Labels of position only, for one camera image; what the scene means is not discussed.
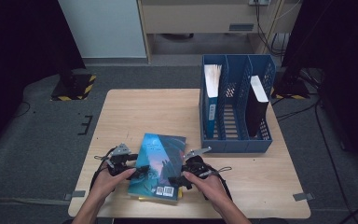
person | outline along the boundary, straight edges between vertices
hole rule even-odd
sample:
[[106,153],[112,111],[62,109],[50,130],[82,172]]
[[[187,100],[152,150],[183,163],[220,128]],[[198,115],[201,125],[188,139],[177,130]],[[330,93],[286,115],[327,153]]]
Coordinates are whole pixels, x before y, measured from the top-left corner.
[[[95,223],[105,198],[118,183],[130,177],[134,172],[135,169],[133,168],[119,175],[111,176],[107,169],[102,169],[72,223]],[[217,176],[210,175],[201,179],[189,172],[183,172],[183,175],[209,199],[213,209],[220,214],[227,224],[252,224],[237,205],[228,198]]]

power outlet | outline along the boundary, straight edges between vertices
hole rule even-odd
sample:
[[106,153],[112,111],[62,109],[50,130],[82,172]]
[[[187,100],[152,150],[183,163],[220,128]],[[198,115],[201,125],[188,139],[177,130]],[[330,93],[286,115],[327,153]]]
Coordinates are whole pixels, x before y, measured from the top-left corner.
[[249,0],[249,6],[255,6],[255,2],[260,6],[268,6],[271,0]]

wooden table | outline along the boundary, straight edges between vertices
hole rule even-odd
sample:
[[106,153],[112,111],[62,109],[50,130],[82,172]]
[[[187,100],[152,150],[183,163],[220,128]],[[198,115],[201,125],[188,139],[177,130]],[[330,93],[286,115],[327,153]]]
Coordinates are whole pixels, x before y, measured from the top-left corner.
[[[111,90],[107,93],[101,116],[76,190],[89,193],[90,181],[103,156],[120,143],[138,153],[145,133],[182,135],[186,151],[200,148],[200,90]],[[272,107],[267,123],[273,142],[265,154],[204,154],[214,168],[231,166],[223,172],[235,204],[249,218],[308,218],[306,201],[293,195],[303,192],[295,167],[284,143]],[[197,188],[184,188],[177,204],[140,202],[127,194],[128,181],[120,183],[109,195],[99,217],[220,218]],[[85,197],[73,198],[69,215],[74,217]]]

book in organizer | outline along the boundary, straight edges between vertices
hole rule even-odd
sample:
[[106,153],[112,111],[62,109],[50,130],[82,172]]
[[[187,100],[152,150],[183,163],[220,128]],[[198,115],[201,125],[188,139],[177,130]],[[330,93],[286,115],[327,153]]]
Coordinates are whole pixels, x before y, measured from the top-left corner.
[[131,179],[129,195],[177,202],[179,188],[168,177],[181,175],[185,146],[183,136],[145,133],[135,166],[150,168],[147,174]]
[[214,121],[217,110],[217,97],[219,95],[219,80],[221,74],[222,65],[220,64],[205,64],[205,112],[204,115],[204,129],[207,138],[213,138],[214,133]]
[[264,91],[259,76],[251,77],[251,88],[245,111],[246,127],[250,137],[257,136],[262,119],[266,117],[269,98]]

wall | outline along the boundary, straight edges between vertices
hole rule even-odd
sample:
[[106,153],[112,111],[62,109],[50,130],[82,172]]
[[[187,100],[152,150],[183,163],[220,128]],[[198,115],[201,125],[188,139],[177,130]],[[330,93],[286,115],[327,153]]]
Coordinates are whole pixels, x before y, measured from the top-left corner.
[[59,0],[82,58],[146,58],[136,0]]

